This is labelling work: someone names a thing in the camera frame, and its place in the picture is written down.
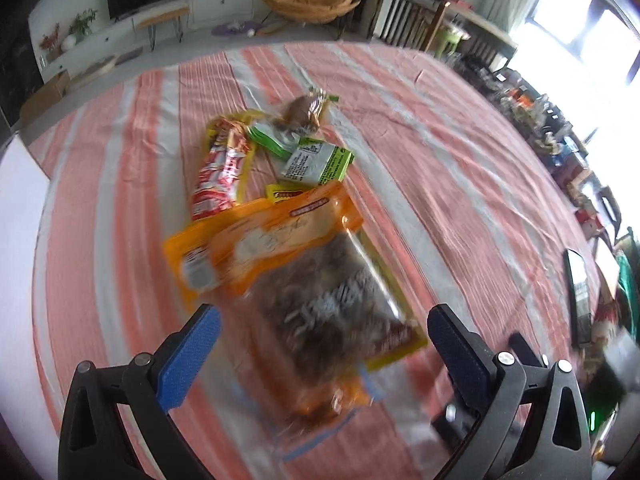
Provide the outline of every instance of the striped tablecloth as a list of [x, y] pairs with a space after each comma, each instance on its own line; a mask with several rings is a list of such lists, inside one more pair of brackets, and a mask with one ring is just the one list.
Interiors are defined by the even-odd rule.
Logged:
[[[56, 428], [78, 362], [127, 363], [186, 320], [161, 245], [188, 218], [207, 121], [242, 108], [277, 110], [309, 86], [340, 96], [322, 133], [354, 151], [346, 183], [370, 236], [396, 254], [421, 319], [446, 302], [495, 350], [519, 330], [536, 351], [571, 358], [562, 252], [589, 251], [555, 183], [506, 120], [419, 52], [355, 43], [252, 47], [143, 73], [31, 145], [52, 179], [33, 319]], [[249, 198], [274, 181], [273, 165], [258, 156]], [[442, 361], [430, 347], [375, 380], [382, 402], [286, 463], [238, 405], [232, 370], [216, 349], [172, 416], [219, 479], [432, 478], [446, 453], [429, 421], [452, 393]], [[153, 472], [130, 413], [124, 419]]]

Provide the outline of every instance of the purple mat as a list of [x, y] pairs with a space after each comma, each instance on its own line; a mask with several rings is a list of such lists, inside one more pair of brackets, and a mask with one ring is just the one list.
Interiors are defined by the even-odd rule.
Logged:
[[214, 36], [236, 36], [238, 34], [246, 34], [251, 29], [258, 31], [261, 28], [261, 23], [252, 22], [251, 20], [248, 22], [228, 22], [214, 27], [211, 33]]

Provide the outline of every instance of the green snack packet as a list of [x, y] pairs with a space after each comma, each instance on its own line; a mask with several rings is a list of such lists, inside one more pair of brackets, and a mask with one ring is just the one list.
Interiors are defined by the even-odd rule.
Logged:
[[298, 134], [281, 130], [271, 121], [255, 122], [249, 127], [249, 138], [280, 158], [291, 156], [300, 140]]
[[341, 181], [353, 159], [353, 153], [346, 148], [303, 137], [287, 161], [282, 178], [307, 186], [322, 186], [330, 180]]

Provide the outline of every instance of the green stool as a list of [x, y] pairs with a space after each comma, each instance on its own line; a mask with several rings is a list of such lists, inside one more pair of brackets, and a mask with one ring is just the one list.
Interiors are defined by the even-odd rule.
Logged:
[[461, 30], [452, 32], [447, 27], [440, 27], [429, 49], [433, 51], [433, 57], [440, 59], [447, 47], [450, 48], [451, 52], [455, 52], [463, 34], [464, 32]]

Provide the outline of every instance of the smartphone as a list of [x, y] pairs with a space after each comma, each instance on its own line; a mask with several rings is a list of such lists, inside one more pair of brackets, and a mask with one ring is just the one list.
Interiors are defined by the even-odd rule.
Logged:
[[569, 292], [571, 340], [574, 348], [591, 343], [591, 306], [587, 269], [580, 254], [571, 249], [564, 252], [564, 268]]

